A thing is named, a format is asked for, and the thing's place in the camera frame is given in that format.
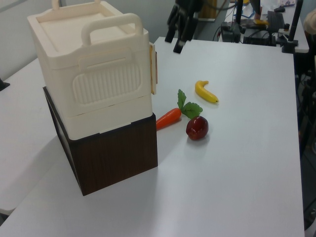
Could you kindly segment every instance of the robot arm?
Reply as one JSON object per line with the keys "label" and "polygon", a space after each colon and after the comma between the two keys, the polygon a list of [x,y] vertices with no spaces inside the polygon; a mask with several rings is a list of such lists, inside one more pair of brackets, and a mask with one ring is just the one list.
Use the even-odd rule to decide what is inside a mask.
{"label": "robot arm", "polygon": [[186,41],[191,41],[198,25],[198,19],[194,13],[200,12],[203,7],[203,0],[176,0],[171,11],[168,24],[168,33],[165,38],[166,42],[171,43],[178,31],[178,40],[174,46],[173,52],[181,53]]}

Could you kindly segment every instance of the white wall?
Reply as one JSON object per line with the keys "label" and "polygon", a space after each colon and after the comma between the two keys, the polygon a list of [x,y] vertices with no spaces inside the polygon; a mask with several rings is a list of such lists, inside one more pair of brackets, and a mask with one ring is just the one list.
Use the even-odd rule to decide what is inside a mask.
{"label": "white wall", "polygon": [[[91,2],[93,0],[62,0],[66,5]],[[175,0],[107,0],[109,4],[122,13],[135,13],[149,31],[151,42],[159,36],[165,36],[168,31],[167,20]]]}
{"label": "white wall", "polygon": [[0,4],[0,78],[2,80],[36,58],[26,18],[49,8],[51,8],[50,0],[5,0]]}

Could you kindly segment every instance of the toy banana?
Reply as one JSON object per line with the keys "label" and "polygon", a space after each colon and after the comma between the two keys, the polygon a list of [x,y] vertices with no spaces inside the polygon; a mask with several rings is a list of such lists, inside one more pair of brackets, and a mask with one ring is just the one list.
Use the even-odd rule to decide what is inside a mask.
{"label": "toy banana", "polygon": [[196,93],[203,98],[204,100],[211,102],[211,103],[217,103],[218,99],[216,95],[212,94],[208,90],[204,88],[205,85],[208,84],[207,80],[198,80],[196,82]]}

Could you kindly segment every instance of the carrot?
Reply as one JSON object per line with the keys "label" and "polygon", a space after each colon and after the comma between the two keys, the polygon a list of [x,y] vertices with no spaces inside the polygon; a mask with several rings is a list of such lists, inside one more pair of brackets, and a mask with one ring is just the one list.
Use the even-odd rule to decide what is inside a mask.
{"label": "carrot", "polygon": [[157,130],[166,127],[167,125],[171,125],[177,122],[181,116],[182,112],[179,108],[175,108],[170,110],[168,113],[163,115],[156,121],[156,128]]}

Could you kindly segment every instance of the toy apple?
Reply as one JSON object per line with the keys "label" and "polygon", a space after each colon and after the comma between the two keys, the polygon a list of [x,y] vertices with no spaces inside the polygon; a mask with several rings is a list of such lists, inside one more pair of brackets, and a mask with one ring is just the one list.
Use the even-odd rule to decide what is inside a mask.
{"label": "toy apple", "polygon": [[208,132],[208,121],[202,116],[196,116],[188,122],[186,132],[192,140],[201,139]]}

